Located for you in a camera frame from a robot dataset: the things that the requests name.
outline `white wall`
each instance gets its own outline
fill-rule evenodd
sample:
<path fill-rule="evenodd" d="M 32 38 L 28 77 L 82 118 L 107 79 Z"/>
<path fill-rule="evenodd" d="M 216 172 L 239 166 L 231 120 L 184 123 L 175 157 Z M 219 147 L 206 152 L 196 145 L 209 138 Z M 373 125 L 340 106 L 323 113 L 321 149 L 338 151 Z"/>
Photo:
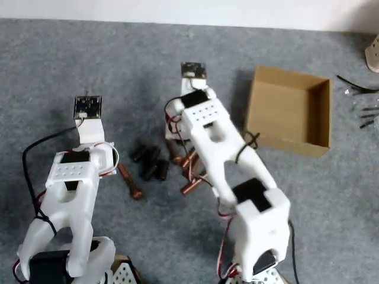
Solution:
<path fill-rule="evenodd" d="M 0 0 L 0 17 L 379 33 L 379 0 Z"/>

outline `screw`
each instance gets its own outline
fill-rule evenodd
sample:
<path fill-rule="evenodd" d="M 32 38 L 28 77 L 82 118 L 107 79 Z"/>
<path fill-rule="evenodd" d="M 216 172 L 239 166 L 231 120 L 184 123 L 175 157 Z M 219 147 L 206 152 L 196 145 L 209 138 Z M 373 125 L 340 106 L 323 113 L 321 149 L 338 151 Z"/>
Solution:
<path fill-rule="evenodd" d="M 117 167 L 118 167 L 118 170 L 120 171 L 121 175 L 123 176 L 126 184 L 129 187 L 130 196 L 134 200 L 143 199 L 143 192 L 141 191 L 141 189 L 139 189 L 137 187 L 136 183 L 134 182 L 133 178 L 131 177 L 130 173 L 125 168 L 125 166 L 123 164 L 119 163 Z"/>

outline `copper cylinder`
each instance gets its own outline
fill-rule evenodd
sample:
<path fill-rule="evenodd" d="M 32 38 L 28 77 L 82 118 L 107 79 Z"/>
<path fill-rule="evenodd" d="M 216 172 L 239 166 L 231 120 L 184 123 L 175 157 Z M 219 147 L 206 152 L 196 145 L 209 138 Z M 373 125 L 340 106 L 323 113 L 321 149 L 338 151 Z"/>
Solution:
<path fill-rule="evenodd" d="M 183 160 L 183 162 L 181 163 L 181 167 L 187 167 L 190 161 L 192 161 L 192 159 L 196 157 L 196 155 L 197 155 L 197 152 L 195 151 L 195 149 L 192 149 L 191 151 L 189 151 L 189 155 Z"/>
<path fill-rule="evenodd" d="M 201 160 L 200 160 L 200 157 L 198 154 L 196 154 L 196 156 L 192 159 L 191 161 L 191 173 L 192 173 L 192 176 L 194 175 L 194 173 L 197 171 L 197 169 L 199 168 L 199 165 L 201 164 Z M 183 176 L 187 179 L 189 179 L 189 172 L 190 172 L 190 167 L 188 166 L 187 168 L 185 168 L 183 170 Z"/>
<path fill-rule="evenodd" d="M 183 195 L 187 195 L 189 194 L 191 191 L 193 191 L 195 188 L 197 188 L 201 182 L 203 180 L 202 179 L 199 179 L 198 177 L 195 178 L 195 181 L 193 182 L 190 182 L 190 183 L 187 183 L 181 190 L 180 192 L 183 194 Z"/>
<path fill-rule="evenodd" d="M 170 153 L 170 161 L 174 164 L 181 164 L 184 158 L 180 156 L 176 142 L 171 139 L 166 139 L 166 146 Z"/>
<path fill-rule="evenodd" d="M 126 169 L 126 167 L 119 163 L 118 164 L 118 170 L 120 171 L 121 175 L 123 176 L 127 186 L 129 187 L 130 196 L 134 200 L 141 200 L 143 198 L 143 192 L 134 182 L 133 178 L 131 177 L 130 173 Z"/>

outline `open cardboard box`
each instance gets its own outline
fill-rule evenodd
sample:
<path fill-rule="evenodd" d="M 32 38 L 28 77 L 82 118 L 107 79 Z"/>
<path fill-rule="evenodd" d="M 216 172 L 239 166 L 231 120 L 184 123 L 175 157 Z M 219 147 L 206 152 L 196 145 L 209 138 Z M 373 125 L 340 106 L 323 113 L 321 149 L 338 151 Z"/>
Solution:
<path fill-rule="evenodd" d="M 320 157 L 330 149 L 332 81 L 258 66 L 245 130 L 259 146 Z"/>

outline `robotic arm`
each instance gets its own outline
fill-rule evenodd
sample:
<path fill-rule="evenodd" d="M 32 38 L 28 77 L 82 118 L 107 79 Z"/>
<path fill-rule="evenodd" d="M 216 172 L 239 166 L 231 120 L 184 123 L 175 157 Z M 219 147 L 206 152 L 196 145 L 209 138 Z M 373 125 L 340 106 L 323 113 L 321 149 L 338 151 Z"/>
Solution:
<path fill-rule="evenodd" d="M 55 155 L 40 212 L 18 250 L 22 273 L 30 284 L 99 283 L 114 261 L 113 241 L 92 238 L 99 180 L 115 174 L 118 163 L 113 143 L 105 142 L 101 97 L 77 97 L 74 116 L 81 145 Z M 56 232 L 65 227 L 72 230 L 71 244 L 46 252 Z"/>
<path fill-rule="evenodd" d="M 180 138 L 172 131 L 175 126 L 183 140 L 191 140 L 215 196 L 236 210 L 234 261 L 242 279 L 259 280 L 263 272 L 285 259 L 290 236 L 289 200 L 255 150 L 246 147 L 240 152 L 246 143 L 216 93 L 207 86 L 203 64 L 182 64 L 181 96 L 172 100 L 166 113 L 166 138 Z M 235 161 L 252 179 L 230 188 L 224 172 L 228 160 Z"/>

